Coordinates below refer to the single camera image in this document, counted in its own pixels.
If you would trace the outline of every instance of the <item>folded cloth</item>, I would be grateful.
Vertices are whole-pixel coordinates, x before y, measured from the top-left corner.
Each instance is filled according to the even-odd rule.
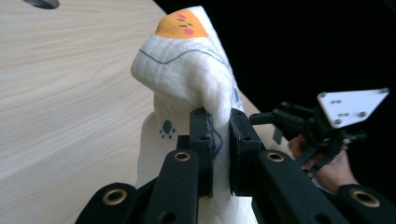
[[[136,187],[158,176],[177,137],[189,135],[190,112],[204,107],[216,133],[213,196],[199,200],[198,223],[257,223],[250,197],[230,192],[229,118],[243,110],[239,89],[219,37],[201,6],[164,17],[137,53],[131,73],[154,93],[154,111],[140,139]]]

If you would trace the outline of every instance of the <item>paw print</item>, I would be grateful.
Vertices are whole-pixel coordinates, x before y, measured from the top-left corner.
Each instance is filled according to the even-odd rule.
[[[168,138],[172,139],[172,133],[174,133],[175,131],[176,130],[172,127],[172,122],[166,120],[163,123],[163,128],[160,130],[161,138],[165,138],[165,136],[168,135]]]

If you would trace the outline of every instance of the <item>orange patch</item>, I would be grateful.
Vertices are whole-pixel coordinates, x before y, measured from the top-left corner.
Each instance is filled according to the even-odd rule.
[[[181,9],[164,17],[158,24],[155,34],[172,39],[208,36],[198,18],[187,9]]]

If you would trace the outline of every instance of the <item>wooden table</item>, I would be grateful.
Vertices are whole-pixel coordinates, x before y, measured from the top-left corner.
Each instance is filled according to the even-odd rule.
[[[0,1],[1,224],[74,223],[99,188],[136,181],[153,106],[130,68],[163,16],[148,0]]]

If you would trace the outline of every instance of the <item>towel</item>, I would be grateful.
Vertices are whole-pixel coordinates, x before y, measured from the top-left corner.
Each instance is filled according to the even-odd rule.
[[[135,186],[158,176],[166,154],[177,148],[177,137],[189,135],[190,112],[203,107],[213,120],[216,139],[213,196],[200,198],[198,223],[257,223],[251,198],[230,191],[230,113],[244,108],[233,69],[204,8],[165,16],[134,58],[131,74],[154,93],[154,111],[142,126]]]

